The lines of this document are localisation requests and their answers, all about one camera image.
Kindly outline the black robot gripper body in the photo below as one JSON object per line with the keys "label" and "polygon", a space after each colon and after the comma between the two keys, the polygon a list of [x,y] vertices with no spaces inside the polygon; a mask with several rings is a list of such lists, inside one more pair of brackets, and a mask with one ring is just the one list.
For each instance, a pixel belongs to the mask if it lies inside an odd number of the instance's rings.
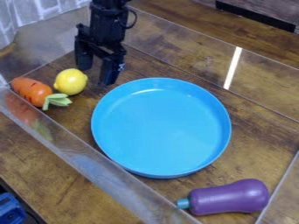
{"label": "black robot gripper body", "polygon": [[89,26],[77,24],[78,34],[74,38],[74,54],[77,57],[90,58],[98,52],[102,57],[108,53],[101,50],[105,47],[115,54],[125,54],[121,42],[125,38],[125,31],[132,24],[127,23],[128,13],[136,13],[128,9],[127,3],[131,0],[90,0],[89,3]]}

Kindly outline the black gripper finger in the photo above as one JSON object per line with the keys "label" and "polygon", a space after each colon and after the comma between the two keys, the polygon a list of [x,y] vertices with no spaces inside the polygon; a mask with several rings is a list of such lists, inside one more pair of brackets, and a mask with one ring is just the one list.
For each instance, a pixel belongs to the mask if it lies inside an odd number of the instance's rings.
{"label": "black gripper finger", "polygon": [[97,84],[100,86],[108,86],[116,83],[117,76],[124,70],[124,57],[125,52],[106,53],[102,52],[98,57],[101,59],[101,67],[98,74]]}
{"label": "black gripper finger", "polygon": [[78,70],[85,71],[90,69],[93,53],[89,50],[89,45],[80,41],[74,41],[74,60]]}

